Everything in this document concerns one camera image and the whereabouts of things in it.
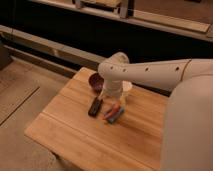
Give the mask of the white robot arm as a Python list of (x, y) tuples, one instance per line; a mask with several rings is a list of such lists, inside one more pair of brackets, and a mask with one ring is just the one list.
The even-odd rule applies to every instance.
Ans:
[(213, 171), (213, 59), (132, 63), (117, 52), (98, 65), (103, 92), (122, 96), (125, 81), (167, 91), (160, 171)]

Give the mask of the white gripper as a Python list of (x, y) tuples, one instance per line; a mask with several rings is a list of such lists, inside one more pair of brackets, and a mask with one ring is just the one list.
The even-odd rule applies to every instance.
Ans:
[(103, 84), (103, 92), (98, 96), (98, 100), (101, 101), (105, 98), (105, 94), (110, 97), (119, 98), (121, 106), (126, 105), (126, 95), (122, 95), (123, 92), (123, 82), (122, 81), (112, 81), (105, 80)]

